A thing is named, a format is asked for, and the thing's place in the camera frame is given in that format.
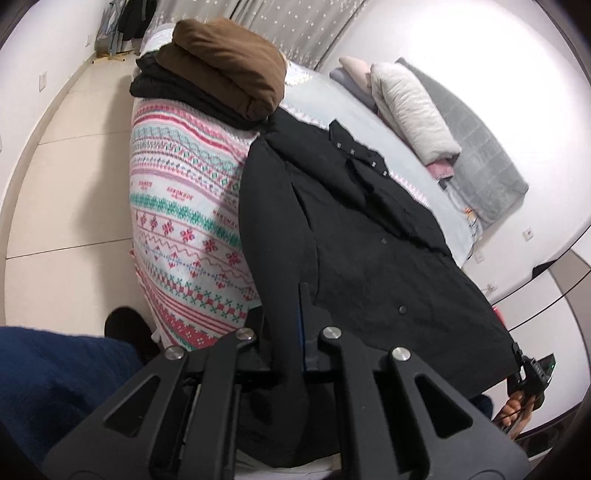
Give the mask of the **right hand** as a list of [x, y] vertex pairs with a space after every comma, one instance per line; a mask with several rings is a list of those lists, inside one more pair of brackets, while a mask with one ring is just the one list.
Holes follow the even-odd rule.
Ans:
[[494, 417], [493, 422], [503, 428], [513, 429], [519, 435], [533, 416], [535, 398], [527, 398], [523, 391], [513, 393]]

